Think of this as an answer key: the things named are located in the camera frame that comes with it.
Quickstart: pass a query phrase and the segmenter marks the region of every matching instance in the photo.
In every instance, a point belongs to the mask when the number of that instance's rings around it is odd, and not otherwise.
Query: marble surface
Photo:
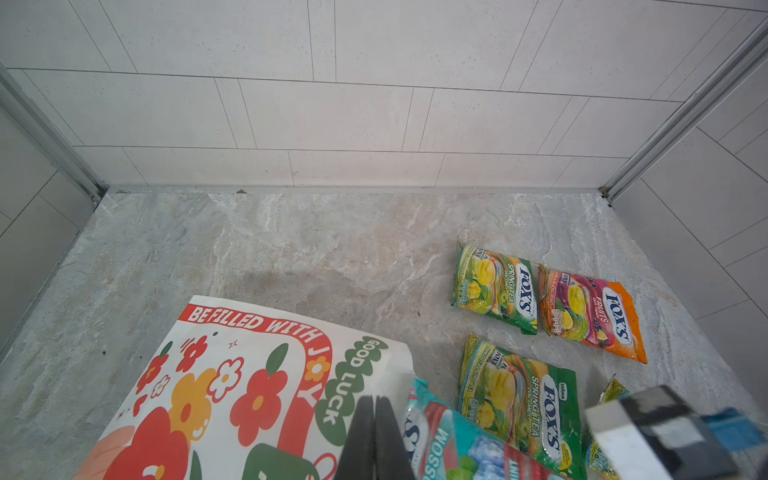
[[[459,240],[621,281],[648,364],[450,307]],[[405,342],[454,404],[474,332],[575,370],[582,408],[617,374],[766,421],[597,194],[108,194],[0,366],[5,477],[70,478],[194,294]],[[765,451],[737,460],[752,475]]]

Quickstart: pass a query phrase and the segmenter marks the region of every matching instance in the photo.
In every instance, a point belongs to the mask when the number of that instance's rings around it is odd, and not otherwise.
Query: fruits candy packet
[[[416,379],[402,435],[413,475],[440,480],[560,480],[542,464],[483,432]]]
[[[459,378],[464,417],[559,475],[587,478],[576,373],[470,334]]]
[[[472,245],[460,247],[452,305],[535,335],[538,313],[531,262]]]
[[[632,297],[620,283],[543,265],[538,278],[547,333],[648,363]]]
[[[611,400],[623,399],[629,394],[630,391],[627,390],[625,386],[621,385],[618,380],[613,378],[600,395],[598,405],[610,402]],[[604,480],[621,480],[606,456],[603,455],[603,451],[600,450],[598,443],[592,438],[589,429],[584,429],[584,441],[581,444],[584,446],[584,460],[587,463],[587,467],[600,473],[600,476],[603,477]]]

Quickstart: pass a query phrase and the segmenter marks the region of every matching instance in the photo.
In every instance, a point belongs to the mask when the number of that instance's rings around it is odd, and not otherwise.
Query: packet wrapper
[[[483,432],[417,379],[402,435],[418,480],[560,480],[531,457]]]
[[[76,480],[329,480],[357,399],[404,415],[415,378],[404,343],[207,296],[141,371]]]
[[[625,396],[629,396],[630,391],[615,378],[611,379],[608,386],[600,395],[600,401],[598,405],[612,400],[623,399]],[[584,429],[584,460],[587,467],[595,470],[600,474],[604,480],[621,480],[618,473],[613,469],[608,458],[603,455],[603,451],[600,450],[600,446],[592,437],[592,434],[588,429]]]
[[[458,410],[559,475],[587,478],[576,374],[523,358],[470,334]]]
[[[543,265],[538,278],[547,333],[648,363],[634,302],[621,283]]]
[[[538,328],[537,293],[531,262],[460,245],[452,305],[517,326],[527,335]]]

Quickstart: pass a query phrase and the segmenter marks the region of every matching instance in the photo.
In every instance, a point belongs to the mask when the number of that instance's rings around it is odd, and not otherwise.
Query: blue object
[[[766,442],[765,435],[733,407],[701,419],[728,452],[741,452]]]

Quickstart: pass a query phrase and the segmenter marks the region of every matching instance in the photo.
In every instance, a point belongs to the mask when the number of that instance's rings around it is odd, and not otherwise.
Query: wall
[[[6,0],[0,63],[110,184],[595,188],[768,10],[702,2]]]
[[[92,211],[0,107],[0,352]]]
[[[614,202],[768,411],[768,65]]]

